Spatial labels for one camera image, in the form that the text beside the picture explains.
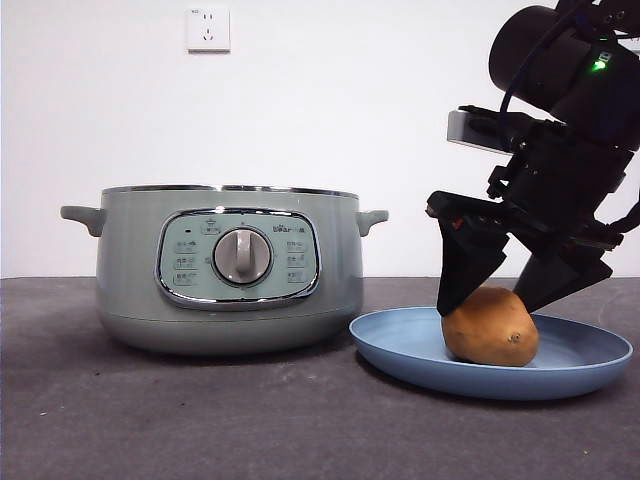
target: gray table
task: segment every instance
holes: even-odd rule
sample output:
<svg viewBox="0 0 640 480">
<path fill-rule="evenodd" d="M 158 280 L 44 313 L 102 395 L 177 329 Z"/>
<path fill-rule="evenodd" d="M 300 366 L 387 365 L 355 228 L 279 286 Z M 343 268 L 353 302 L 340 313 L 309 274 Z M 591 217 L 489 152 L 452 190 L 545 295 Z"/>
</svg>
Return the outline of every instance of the gray table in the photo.
<svg viewBox="0 0 640 480">
<path fill-rule="evenodd" d="M 2 282 L 3 479 L 640 479 L 637 358 L 581 398 L 468 399 L 379 373 L 346 332 L 257 357 L 147 354 L 107 337 L 94 284 Z M 368 279 L 364 309 L 436 288 Z M 640 346 L 640 279 L 545 312 Z"/>
</svg>

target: electric pot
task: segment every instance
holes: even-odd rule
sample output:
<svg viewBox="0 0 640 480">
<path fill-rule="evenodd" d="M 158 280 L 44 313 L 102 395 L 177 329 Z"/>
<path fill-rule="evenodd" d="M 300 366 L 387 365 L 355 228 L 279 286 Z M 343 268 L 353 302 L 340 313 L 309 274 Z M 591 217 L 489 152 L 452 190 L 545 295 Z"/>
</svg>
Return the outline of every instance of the electric pot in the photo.
<svg viewBox="0 0 640 480">
<path fill-rule="evenodd" d="M 105 329 L 147 350 L 230 355 L 320 341 L 362 306 L 360 237 L 388 219 L 344 192 L 252 186 L 103 190 L 62 207 L 99 237 Z"/>
</svg>

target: control panel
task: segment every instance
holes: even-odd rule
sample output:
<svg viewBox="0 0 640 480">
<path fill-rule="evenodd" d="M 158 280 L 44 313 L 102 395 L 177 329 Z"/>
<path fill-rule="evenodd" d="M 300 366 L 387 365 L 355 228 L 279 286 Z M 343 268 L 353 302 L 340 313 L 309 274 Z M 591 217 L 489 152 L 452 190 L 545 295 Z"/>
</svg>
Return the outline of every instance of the control panel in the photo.
<svg viewBox="0 0 640 480">
<path fill-rule="evenodd" d="M 190 210 L 164 225 L 156 278 L 181 306 L 268 307 L 312 293 L 320 257 L 311 222 L 268 209 Z"/>
</svg>

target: wall outlet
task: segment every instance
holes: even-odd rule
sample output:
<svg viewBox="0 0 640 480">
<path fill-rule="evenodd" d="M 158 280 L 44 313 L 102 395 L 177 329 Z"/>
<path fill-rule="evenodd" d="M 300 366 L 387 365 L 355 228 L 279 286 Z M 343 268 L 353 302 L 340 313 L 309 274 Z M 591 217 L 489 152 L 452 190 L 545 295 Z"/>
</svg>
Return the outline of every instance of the wall outlet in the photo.
<svg viewBox="0 0 640 480">
<path fill-rule="evenodd" d="M 231 51 L 231 15 L 227 7 L 187 10 L 187 50 L 189 52 Z"/>
<path fill-rule="evenodd" d="M 620 45 L 628 48 L 632 52 L 640 54 L 640 38 L 629 38 L 627 40 L 620 40 Z"/>
</svg>

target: metal rim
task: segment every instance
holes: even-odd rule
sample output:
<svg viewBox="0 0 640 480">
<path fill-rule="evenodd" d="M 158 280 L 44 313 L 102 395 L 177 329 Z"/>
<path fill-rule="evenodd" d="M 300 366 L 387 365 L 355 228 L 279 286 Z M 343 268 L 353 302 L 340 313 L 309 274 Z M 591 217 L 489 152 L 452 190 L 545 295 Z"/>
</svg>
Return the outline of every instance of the metal rim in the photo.
<svg viewBox="0 0 640 480">
<path fill-rule="evenodd" d="M 212 192 L 273 192 L 273 193 L 307 193 L 310 195 L 328 195 L 332 197 L 348 197 L 358 200 L 354 193 L 315 188 L 271 187 L 254 185 L 132 185 L 126 187 L 106 188 L 103 194 L 120 192 L 159 192 L 159 191 L 208 190 Z"/>
</svg>

